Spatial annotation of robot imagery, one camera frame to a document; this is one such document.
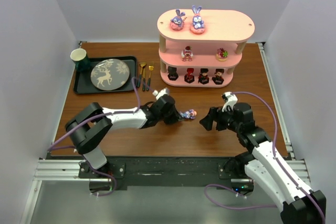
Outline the purple bear toy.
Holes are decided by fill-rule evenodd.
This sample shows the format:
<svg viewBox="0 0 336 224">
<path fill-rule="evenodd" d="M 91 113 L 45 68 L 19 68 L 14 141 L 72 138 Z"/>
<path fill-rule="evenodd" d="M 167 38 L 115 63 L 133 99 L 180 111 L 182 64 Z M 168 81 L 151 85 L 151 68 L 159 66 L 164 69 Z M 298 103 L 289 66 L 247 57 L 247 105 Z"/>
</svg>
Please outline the purple bear toy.
<svg viewBox="0 0 336 224">
<path fill-rule="evenodd" d="M 183 119 L 194 120 L 194 119 L 196 119 L 197 112 L 193 109 L 190 109 L 190 110 L 187 110 L 185 112 L 180 111 L 180 115 Z"/>
</svg>

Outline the black helmet figurine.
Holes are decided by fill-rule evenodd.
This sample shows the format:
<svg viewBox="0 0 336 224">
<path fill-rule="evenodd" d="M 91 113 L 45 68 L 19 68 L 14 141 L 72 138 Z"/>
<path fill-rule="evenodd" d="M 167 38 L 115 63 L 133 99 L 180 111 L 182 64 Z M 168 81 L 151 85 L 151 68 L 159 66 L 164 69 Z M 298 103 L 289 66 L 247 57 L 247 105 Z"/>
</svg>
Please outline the black helmet figurine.
<svg viewBox="0 0 336 224">
<path fill-rule="evenodd" d="M 178 74 L 177 74 L 177 68 L 176 67 L 172 67 L 172 66 L 168 66 L 167 68 L 168 71 L 168 79 L 171 81 L 176 81 L 178 79 Z"/>
</svg>

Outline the brown-haired red figurine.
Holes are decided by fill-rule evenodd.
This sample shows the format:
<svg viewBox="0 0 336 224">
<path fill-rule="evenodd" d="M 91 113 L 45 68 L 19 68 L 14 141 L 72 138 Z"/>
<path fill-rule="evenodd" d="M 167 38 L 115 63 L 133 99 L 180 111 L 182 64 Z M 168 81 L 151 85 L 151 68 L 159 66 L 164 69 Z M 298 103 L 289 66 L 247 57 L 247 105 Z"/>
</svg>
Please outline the brown-haired red figurine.
<svg viewBox="0 0 336 224">
<path fill-rule="evenodd" d="M 223 74 L 225 70 L 224 69 L 215 69 L 214 76 L 212 77 L 212 81 L 216 85 L 221 85 L 224 82 Z"/>
</svg>

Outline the red head figurine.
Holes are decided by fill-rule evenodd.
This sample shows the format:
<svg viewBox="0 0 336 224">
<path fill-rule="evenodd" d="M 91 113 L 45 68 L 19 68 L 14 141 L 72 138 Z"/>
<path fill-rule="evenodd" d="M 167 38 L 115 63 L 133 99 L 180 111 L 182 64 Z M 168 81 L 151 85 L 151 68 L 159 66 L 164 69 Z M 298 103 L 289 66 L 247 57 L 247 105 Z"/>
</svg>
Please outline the red head figurine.
<svg viewBox="0 0 336 224">
<path fill-rule="evenodd" d="M 187 68 L 186 74 L 184 76 L 184 81 L 189 84 L 195 81 L 194 68 Z"/>
</svg>

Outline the black-haired ninja figurine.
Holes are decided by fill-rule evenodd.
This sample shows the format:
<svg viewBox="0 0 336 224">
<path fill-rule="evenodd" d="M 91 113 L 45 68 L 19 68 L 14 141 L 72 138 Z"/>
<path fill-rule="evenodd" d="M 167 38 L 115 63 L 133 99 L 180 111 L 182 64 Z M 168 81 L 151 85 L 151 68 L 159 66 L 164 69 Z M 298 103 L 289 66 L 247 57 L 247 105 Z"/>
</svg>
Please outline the black-haired ninja figurine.
<svg viewBox="0 0 336 224">
<path fill-rule="evenodd" d="M 201 68 L 200 73 L 198 76 L 198 83 L 200 84 L 208 84 L 209 83 L 209 77 L 208 77 L 208 69 L 207 68 Z"/>
</svg>

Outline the strawberry cake toy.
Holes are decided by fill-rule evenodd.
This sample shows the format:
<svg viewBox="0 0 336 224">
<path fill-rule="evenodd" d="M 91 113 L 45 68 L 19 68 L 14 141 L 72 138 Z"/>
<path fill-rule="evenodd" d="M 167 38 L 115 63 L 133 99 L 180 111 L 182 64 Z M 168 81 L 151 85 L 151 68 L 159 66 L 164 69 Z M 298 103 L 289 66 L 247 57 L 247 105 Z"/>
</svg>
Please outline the strawberry cake toy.
<svg viewBox="0 0 336 224">
<path fill-rule="evenodd" d="M 193 52 L 191 46 L 186 46 L 181 51 L 181 58 L 182 61 L 192 61 L 193 60 Z"/>
</svg>

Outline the pink donut toy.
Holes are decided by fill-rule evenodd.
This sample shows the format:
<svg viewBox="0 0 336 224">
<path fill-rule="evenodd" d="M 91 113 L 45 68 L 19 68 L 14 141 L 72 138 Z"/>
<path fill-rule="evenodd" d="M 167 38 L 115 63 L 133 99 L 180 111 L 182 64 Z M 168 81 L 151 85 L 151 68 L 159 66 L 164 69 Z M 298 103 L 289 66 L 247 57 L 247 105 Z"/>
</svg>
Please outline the pink donut toy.
<svg viewBox="0 0 336 224">
<path fill-rule="evenodd" d="M 218 61 L 224 62 L 227 60 L 228 51 L 225 50 L 224 48 L 218 48 L 215 57 Z"/>
</svg>

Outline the pink bunny toy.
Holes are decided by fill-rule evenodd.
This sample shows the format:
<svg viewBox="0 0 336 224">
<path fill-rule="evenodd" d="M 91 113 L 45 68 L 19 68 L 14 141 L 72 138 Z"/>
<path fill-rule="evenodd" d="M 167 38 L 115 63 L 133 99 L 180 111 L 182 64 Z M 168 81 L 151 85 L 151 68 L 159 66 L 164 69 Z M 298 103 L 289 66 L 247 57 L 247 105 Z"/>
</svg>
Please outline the pink bunny toy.
<svg viewBox="0 0 336 224">
<path fill-rule="evenodd" d="M 175 10 L 176 15 L 170 20 L 170 28 L 172 30 L 182 30 L 184 27 L 184 21 L 186 19 L 186 14 L 180 9 Z"/>
</svg>

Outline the purple octopus orange hat toy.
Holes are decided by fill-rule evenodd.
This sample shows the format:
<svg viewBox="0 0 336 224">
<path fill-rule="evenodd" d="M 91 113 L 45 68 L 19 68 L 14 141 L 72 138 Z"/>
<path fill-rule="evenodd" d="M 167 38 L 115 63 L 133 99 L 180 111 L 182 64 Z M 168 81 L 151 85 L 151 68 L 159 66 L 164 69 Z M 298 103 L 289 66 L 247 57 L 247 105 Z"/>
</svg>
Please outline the purple octopus orange hat toy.
<svg viewBox="0 0 336 224">
<path fill-rule="evenodd" d="M 201 10 L 202 10 L 201 6 L 199 7 L 196 7 L 195 5 L 192 6 L 194 16 L 192 18 L 192 22 L 190 25 L 190 31 L 198 35 L 202 34 L 205 31 L 205 24 L 200 15 Z"/>
</svg>

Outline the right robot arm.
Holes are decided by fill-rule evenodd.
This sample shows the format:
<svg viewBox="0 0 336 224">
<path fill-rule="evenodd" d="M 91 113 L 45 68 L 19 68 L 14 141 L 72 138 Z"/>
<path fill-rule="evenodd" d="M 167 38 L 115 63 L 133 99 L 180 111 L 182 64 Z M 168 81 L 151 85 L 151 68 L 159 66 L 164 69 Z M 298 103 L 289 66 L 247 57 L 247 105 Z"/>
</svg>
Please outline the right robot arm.
<svg viewBox="0 0 336 224">
<path fill-rule="evenodd" d="M 208 131 L 236 133 L 246 152 L 237 156 L 244 173 L 260 186 L 279 210 L 283 223 L 325 223 L 326 197 L 307 185 L 276 151 L 267 133 L 255 123 L 247 103 L 211 107 L 200 124 Z"/>
</svg>

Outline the pink three-tier shelf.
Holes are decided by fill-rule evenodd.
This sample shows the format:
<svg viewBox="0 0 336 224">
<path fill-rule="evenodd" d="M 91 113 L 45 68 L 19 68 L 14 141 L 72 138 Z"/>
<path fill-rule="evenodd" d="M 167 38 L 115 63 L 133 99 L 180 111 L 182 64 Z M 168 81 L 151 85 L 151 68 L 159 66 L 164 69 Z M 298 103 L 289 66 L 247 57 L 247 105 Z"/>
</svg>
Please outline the pink three-tier shelf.
<svg viewBox="0 0 336 224">
<path fill-rule="evenodd" d="M 157 20 L 160 33 L 159 57 L 160 74 L 164 82 L 176 87 L 205 87 L 222 88 L 227 86 L 233 78 L 233 71 L 242 59 L 243 49 L 248 39 L 255 32 L 253 20 L 237 10 L 203 9 L 200 12 L 205 24 L 205 31 L 198 35 L 190 31 L 194 16 L 192 9 L 181 9 L 186 14 L 184 27 L 176 31 L 170 28 L 170 20 L 176 15 L 175 10 L 168 10 Z M 191 46 L 192 61 L 182 61 L 181 51 Z M 218 48 L 228 51 L 227 60 L 220 62 L 216 59 Z M 168 66 L 176 67 L 179 78 L 176 81 L 168 79 Z M 194 68 L 195 81 L 186 83 L 184 76 L 187 68 Z M 198 83 L 201 68 L 207 68 L 209 83 Z M 212 81 L 215 69 L 224 69 L 224 82 L 216 85 Z"/>
</svg>

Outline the black rectangular tray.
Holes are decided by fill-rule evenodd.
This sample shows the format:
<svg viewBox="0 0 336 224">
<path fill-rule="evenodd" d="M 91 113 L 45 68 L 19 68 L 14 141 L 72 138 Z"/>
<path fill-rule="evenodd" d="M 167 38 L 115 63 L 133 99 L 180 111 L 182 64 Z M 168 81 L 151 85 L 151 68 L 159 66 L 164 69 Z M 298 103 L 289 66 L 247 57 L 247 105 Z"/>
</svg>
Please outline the black rectangular tray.
<svg viewBox="0 0 336 224">
<path fill-rule="evenodd" d="M 94 66 L 96 66 L 99 62 L 107 59 L 119 59 L 124 61 L 129 69 L 130 69 L 130 77 L 126 84 L 116 90 L 112 91 L 102 91 L 97 89 L 90 80 L 91 71 Z M 94 94 L 94 93 L 113 93 L 113 92 L 126 92 L 133 90 L 133 83 L 136 81 L 132 81 L 133 77 L 137 77 L 137 69 L 138 63 L 137 58 L 135 56 L 117 56 L 117 57 L 101 57 L 101 58 L 90 58 L 91 66 L 89 70 L 86 71 L 76 71 L 75 80 L 73 90 L 76 94 Z"/>
</svg>

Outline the dark green cup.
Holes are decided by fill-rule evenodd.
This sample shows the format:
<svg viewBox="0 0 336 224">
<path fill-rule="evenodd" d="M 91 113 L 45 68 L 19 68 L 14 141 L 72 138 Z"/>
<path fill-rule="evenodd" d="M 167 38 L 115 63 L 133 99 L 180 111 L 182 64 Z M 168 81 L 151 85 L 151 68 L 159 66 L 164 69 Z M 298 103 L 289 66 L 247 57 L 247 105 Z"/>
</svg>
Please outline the dark green cup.
<svg viewBox="0 0 336 224">
<path fill-rule="evenodd" d="M 91 62 L 84 49 L 77 48 L 73 50 L 70 54 L 70 59 L 74 62 L 77 71 L 82 72 L 90 69 Z"/>
</svg>

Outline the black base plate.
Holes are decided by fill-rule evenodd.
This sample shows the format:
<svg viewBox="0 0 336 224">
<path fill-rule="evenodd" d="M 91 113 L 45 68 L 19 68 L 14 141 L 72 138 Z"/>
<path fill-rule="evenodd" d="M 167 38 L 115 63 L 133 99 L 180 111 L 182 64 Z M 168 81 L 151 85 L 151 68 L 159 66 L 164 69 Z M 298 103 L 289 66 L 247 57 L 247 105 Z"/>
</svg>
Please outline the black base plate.
<svg viewBox="0 0 336 224">
<path fill-rule="evenodd" d="M 122 157 L 109 156 L 105 173 L 117 180 L 117 189 L 129 186 L 204 187 L 220 184 L 239 193 L 254 190 L 232 157 Z"/>
</svg>

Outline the aluminium frame rail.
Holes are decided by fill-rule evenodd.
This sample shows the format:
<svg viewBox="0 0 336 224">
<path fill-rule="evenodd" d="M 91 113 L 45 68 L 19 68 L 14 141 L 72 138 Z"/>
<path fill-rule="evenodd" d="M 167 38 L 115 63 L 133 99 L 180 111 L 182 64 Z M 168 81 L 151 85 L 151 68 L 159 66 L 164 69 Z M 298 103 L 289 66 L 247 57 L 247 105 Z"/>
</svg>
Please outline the aluminium frame rail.
<svg viewBox="0 0 336 224">
<path fill-rule="evenodd" d="M 62 204 L 70 205 L 66 199 L 72 189 L 78 194 L 76 185 L 84 191 L 88 180 L 79 178 L 79 163 L 70 159 L 38 161 L 20 223 L 43 223 L 55 217 Z"/>
</svg>

